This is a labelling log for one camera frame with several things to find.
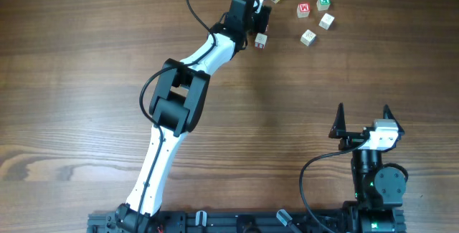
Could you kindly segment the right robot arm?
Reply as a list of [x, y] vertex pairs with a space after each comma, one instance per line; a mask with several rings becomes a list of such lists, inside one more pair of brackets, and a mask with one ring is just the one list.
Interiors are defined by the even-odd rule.
[[383, 117], [374, 120], [362, 132], [346, 129], [344, 105], [339, 104], [329, 138], [340, 140], [340, 151], [351, 151], [351, 173], [355, 201], [346, 201], [348, 232], [406, 232], [403, 195], [409, 174], [396, 163], [383, 163], [382, 154], [396, 147], [404, 129], [393, 116], [388, 105]]

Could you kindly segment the red M wooden block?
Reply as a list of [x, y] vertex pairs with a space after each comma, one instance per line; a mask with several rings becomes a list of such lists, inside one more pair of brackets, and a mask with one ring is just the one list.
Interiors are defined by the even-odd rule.
[[309, 3], [300, 3], [297, 7], [297, 16], [298, 18], [306, 18], [311, 12], [311, 7]]

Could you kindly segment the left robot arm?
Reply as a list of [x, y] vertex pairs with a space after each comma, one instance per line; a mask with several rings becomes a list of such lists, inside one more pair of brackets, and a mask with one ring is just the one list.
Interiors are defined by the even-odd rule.
[[199, 122], [211, 76], [247, 46], [250, 32], [263, 33], [271, 8], [264, 0], [231, 0], [206, 42], [191, 56], [168, 59], [151, 76], [157, 81], [150, 105], [141, 112], [152, 123], [151, 141], [137, 182], [115, 212], [123, 232], [160, 232], [158, 213], [166, 180], [182, 141]]

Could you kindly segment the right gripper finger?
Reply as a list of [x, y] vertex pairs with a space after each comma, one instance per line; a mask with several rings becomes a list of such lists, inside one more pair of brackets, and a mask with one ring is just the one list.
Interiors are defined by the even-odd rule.
[[339, 103], [337, 112], [336, 112], [336, 117], [333, 122], [333, 125], [331, 126], [331, 130], [329, 132], [328, 137], [329, 138], [334, 138], [334, 139], [340, 139], [340, 138], [345, 138], [346, 137], [346, 121], [345, 121], [345, 115], [344, 115], [344, 104]]
[[397, 119], [396, 119], [396, 118], [394, 117], [394, 115], [392, 114], [392, 111], [390, 110], [390, 108], [389, 108], [388, 105], [385, 105], [385, 106], [383, 107], [383, 118], [384, 118], [384, 119], [391, 119], [391, 120], [393, 120], [393, 121], [397, 124], [399, 135], [404, 135], [404, 134], [405, 134], [404, 129], [403, 129], [402, 126], [398, 123]]

